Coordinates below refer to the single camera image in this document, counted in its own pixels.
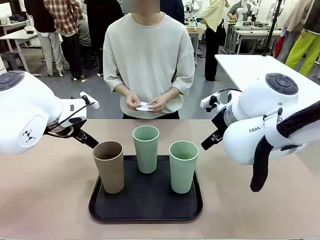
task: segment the neon green pants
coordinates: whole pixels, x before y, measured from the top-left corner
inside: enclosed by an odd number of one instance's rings
[[[309,72],[314,66],[315,61],[320,53],[320,35],[311,32],[305,32],[303,37],[300,36],[291,49],[285,65],[294,69],[306,51],[308,52],[301,67],[300,73],[308,77]]]

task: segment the tray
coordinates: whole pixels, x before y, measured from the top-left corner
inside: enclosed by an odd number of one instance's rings
[[[189,192],[174,192],[167,155],[158,156],[157,168],[150,174],[139,171],[137,156],[124,156],[123,190],[107,193],[99,176],[89,202],[90,214],[100,223],[185,222],[195,219],[202,209],[196,171]]]

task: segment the brown cup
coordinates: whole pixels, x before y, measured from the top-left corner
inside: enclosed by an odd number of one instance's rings
[[[120,192],[125,186],[124,150],[116,141],[106,141],[93,149],[104,190],[109,194]]]

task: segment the hand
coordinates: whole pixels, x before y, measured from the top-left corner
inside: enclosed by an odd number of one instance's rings
[[[152,110],[154,114],[161,113],[168,101],[169,100],[165,94],[156,96],[152,101],[148,103],[148,105],[154,104],[150,106],[149,109]]]
[[[133,111],[138,111],[137,108],[141,107],[141,105],[139,105],[141,102],[138,96],[134,92],[129,91],[125,98],[126,106]]]
[[[306,29],[302,29],[301,34],[300,34],[301,37],[304,37],[304,36],[305,36],[306,31],[307,31]]]

